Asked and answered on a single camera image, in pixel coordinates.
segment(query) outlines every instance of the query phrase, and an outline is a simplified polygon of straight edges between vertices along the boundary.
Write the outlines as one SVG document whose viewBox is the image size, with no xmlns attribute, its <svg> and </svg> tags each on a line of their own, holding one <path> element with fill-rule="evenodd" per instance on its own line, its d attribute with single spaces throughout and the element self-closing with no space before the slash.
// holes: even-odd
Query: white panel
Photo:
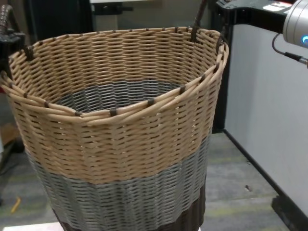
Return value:
<svg viewBox="0 0 308 231">
<path fill-rule="evenodd" d="M 234 27 L 226 129 L 308 215 L 308 70 L 275 33 Z M 277 48 L 308 57 L 308 49 Z"/>
</svg>

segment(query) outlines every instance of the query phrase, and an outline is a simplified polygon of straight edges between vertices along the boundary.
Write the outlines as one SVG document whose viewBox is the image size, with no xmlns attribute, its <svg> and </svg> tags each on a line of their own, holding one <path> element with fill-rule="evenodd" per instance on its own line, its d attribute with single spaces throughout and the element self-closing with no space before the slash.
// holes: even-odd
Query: floor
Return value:
<svg viewBox="0 0 308 231">
<path fill-rule="evenodd" d="M 0 125 L 13 120 L 0 94 Z M 13 154 L 0 175 L 0 231 L 6 226 L 55 222 L 25 154 Z M 270 204 L 277 194 L 225 134 L 211 138 L 202 231 L 287 231 Z M 11 208 L 21 198 L 18 209 Z"/>
</svg>

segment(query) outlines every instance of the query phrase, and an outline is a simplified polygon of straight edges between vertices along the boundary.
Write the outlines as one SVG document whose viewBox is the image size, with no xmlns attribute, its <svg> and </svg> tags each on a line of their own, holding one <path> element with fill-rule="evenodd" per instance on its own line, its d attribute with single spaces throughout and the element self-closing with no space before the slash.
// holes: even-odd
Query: wicker basket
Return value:
<svg viewBox="0 0 308 231">
<path fill-rule="evenodd" d="M 201 226 L 229 49 L 192 30 L 64 35 L 10 56 L 0 86 L 64 230 Z"/>
</svg>

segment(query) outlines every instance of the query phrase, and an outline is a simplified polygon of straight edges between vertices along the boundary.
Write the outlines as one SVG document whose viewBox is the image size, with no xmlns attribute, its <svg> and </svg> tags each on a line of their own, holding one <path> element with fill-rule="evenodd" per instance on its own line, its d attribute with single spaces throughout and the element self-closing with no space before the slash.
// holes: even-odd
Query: black cable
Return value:
<svg viewBox="0 0 308 231">
<path fill-rule="evenodd" d="M 279 33 L 277 35 L 275 35 L 275 37 L 273 38 L 273 41 L 271 42 L 271 46 L 273 47 L 274 51 L 276 51 L 279 54 L 284 55 L 284 53 L 282 51 L 277 50 L 276 47 L 275 47 L 275 41 L 276 41 L 276 39 L 279 35 L 280 35 Z"/>
<path fill-rule="evenodd" d="M 297 54 L 293 54 L 293 53 L 289 53 L 289 52 L 282 52 L 282 51 L 279 51 L 278 49 L 276 49 L 275 41 L 276 41 L 276 39 L 279 35 L 280 35 L 279 33 L 277 35 L 275 35 L 275 37 L 273 38 L 273 41 L 271 42 L 271 46 L 273 47 L 274 51 L 276 51 L 278 54 L 282 54 L 282 55 L 284 55 L 284 56 L 286 56 L 290 59 L 294 59 L 294 60 L 300 62 L 300 60 L 303 58 L 302 56 L 297 55 Z"/>
</svg>

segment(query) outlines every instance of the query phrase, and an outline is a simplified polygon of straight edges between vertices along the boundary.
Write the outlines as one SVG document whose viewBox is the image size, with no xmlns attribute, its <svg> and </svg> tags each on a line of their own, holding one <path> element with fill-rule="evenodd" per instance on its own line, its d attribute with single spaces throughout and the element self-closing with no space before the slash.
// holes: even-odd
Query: basket bottom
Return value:
<svg viewBox="0 0 308 231">
<path fill-rule="evenodd" d="M 205 184 L 200 189 L 200 196 L 193 204 L 181 213 L 178 219 L 170 224 L 163 225 L 153 231 L 198 231 L 203 224 L 205 213 Z M 74 229 L 69 224 L 60 221 L 55 213 L 64 231 L 85 231 Z"/>
</svg>

